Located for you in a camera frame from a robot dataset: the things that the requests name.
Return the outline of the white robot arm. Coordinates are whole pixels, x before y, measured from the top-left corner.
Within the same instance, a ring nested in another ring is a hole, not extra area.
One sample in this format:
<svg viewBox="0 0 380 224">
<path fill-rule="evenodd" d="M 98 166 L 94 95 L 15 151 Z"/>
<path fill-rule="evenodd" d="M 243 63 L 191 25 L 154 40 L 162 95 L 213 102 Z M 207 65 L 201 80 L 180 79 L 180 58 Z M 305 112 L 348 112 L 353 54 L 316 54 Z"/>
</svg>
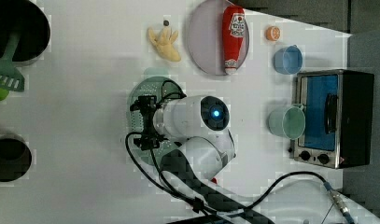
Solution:
<svg viewBox="0 0 380 224">
<path fill-rule="evenodd" d="M 142 130 L 129 133 L 125 144 L 148 153 L 158 188 L 212 222 L 240 217 L 250 224 L 274 224 L 253 210 L 254 203 L 212 181 L 236 156 L 228 128 L 230 113 L 223 101 L 214 96 L 142 95 L 131 103 L 130 111 L 140 114 Z"/>
</svg>

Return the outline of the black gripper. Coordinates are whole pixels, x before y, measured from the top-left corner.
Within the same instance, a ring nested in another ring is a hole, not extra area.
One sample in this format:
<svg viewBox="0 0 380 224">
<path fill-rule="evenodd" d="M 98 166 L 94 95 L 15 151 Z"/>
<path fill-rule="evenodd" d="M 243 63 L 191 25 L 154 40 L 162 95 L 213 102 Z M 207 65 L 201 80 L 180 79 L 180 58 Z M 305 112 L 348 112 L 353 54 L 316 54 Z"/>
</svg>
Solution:
<svg viewBox="0 0 380 224">
<path fill-rule="evenodd" d="M 130 111 L 140 111 L 143 119 L 142 136 L 134 139 L 134 144 L 142 151 L 152 150 L 160 147 L 159 137 L 153 124 L 154 114 L 157 111 L 157 96 L 142 95 L 138 96 L 134 103 L 130 106 Z"/>
</svg>

